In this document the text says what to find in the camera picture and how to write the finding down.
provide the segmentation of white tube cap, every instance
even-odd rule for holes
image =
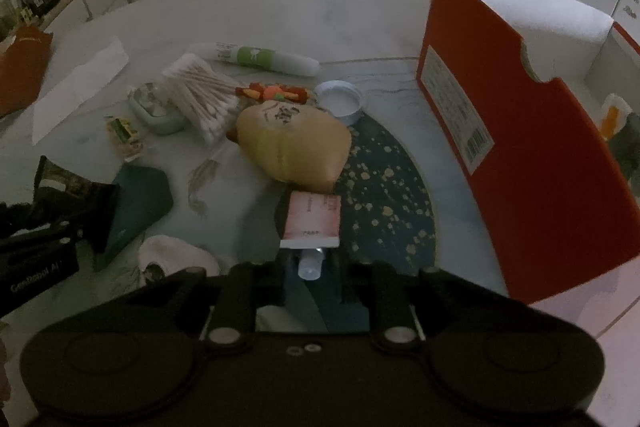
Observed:
[[[305,281],[320,279],[322,261],[324,261],[324,252],[320,248],[311,248],[300,252],[300,263],[298,264],[300,279]]]

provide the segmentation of marble table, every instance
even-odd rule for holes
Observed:
[[[317,78],[287,77],[237,66],[216,65],[250,81],[287,82],[307,87],[337,78],[362,89],[368,113],[383,124],[413,157],[429,189],[436,213],[436,264],[461,277],[506,293],[486,227],[462,170],[436,118],[414,80],[430,0],[142,0],[54,39],[54,54],[44,81],[45,94],[71,70],[117,36],[129,64],[97,96],[88,100],[35,147],[31,146],[33,109],[0,121],[0,198],[31,199],[40,154],[77,174],[111,182],[121,161],[108,143],[103,117],[130,116],[127,88],[153,81],[193,42],[236,42],[314,57],[322,63]],[[269,213],[282,193],[247,161],[236,146],[225,155],[203,191],[208,213],[188,207],[190,172],[215,151],[193,130],[167,137],[149,135],[140,164],[169,175],[174,209],[146,234],[165,233],[239,261],[270,259],[278,237]],[[243,234],[258,229],[257,247]],[[136,283],[134,241],[104,272],[90,269],[90,253],[79,252],[78,274],[24,305],[7,320],[15,345],[8,364],[14,398],[6,406],[12,425],[35,415],[20,382],[17,359],[24,341],[56,320],[113,298]],[[296,318],[312,306],[304,287],[294,288],[287,309]],[[314,327],[313,313],[304,324]]]

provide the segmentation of speckled placemat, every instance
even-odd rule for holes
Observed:
[[[407,275],[433,266],[433,208],[414,162],[367,114],[350,131],[351,152],[334,190],[342,197],[340,247],[354,261],[383,261]]]

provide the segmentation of folded white paper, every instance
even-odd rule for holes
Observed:
[[[75,68],[33,106],[34,145],[65,120],[81,103],[95,96],[129,62],[122,42],[116,37],[86,64]]]

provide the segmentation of white tube with green label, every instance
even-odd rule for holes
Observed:
[[[205,60],[221,60],[298,76],[316,76],[320,71],[320,63],[313,58],[224,42],[192,44],[188,53],[198,55]]]

